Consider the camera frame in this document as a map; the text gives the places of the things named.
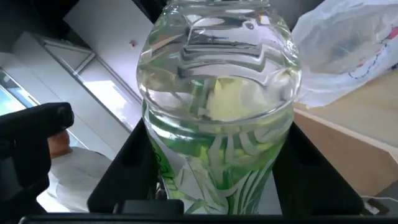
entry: clear water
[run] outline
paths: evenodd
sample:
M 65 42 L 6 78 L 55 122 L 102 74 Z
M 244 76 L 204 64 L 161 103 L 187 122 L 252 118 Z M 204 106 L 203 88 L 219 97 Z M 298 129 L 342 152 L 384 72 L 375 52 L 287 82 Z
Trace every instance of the clear water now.
M 284 21 L 265 1 L 172 1 L 137 79 L 169 197 L 186 213 L 256 213 L 300 84 Z

